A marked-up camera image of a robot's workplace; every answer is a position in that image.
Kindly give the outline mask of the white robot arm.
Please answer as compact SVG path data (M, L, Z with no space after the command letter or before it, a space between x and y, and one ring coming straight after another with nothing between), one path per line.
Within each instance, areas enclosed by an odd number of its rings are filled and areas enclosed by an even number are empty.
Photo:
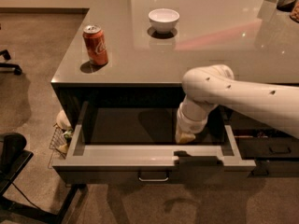
M299 138L299 88L235 80L230 67L197 67L182 79L185 98L177 111L175 140L186 144L204 130L209 113L226 106Z

